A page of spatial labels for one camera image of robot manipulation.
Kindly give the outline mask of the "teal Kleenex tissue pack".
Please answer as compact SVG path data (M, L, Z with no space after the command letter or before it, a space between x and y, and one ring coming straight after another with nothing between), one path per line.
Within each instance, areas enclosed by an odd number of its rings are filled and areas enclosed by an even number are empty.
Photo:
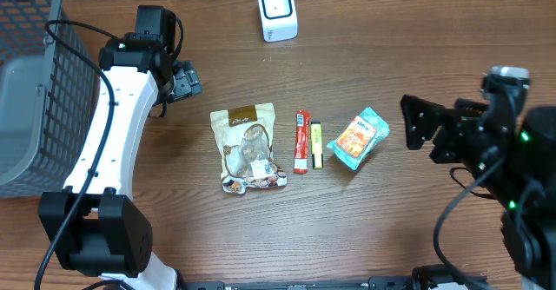
M371 107L366 107L327 147L340 161L356 170L389 132L389 125Z

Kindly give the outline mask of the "brown snack pouch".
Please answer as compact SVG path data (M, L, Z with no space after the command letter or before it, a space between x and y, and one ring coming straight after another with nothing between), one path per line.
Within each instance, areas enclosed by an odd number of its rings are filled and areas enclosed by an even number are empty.
M213 111L210 121L222 158L221 183L225 192L244 194L249 188L287 185L287 175L274 159L273 104Z

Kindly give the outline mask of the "red snack stick packet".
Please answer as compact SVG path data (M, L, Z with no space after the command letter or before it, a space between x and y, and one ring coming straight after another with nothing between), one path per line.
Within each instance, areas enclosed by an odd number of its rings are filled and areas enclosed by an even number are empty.
M298 110L296 112L295 174L306 174L308 172L309 123L310 113Z

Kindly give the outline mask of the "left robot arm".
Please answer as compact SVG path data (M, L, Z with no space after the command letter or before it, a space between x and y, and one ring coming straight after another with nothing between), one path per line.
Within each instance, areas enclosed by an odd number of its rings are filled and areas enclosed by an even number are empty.
M183 289L182 274L153 251L150 222L133 202L132 177L154 106L202 92L178 56L183 26L170 10L142 5L134 30L109 35L91 68L99 75L96 109L75 167L38 215L50 240L46 259L94 279L95 287Z

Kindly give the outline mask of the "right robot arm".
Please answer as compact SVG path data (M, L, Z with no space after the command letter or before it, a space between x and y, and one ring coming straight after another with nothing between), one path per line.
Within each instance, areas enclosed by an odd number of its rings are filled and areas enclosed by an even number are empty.
M453 108L404 95L407 147L430 141L436 164L461 163L473 176L466 194L488 190L505 209L503 241L516 271L534 285L555 287L555 108L530 109L527 71L496 68L482 80L484 102L458 99Z

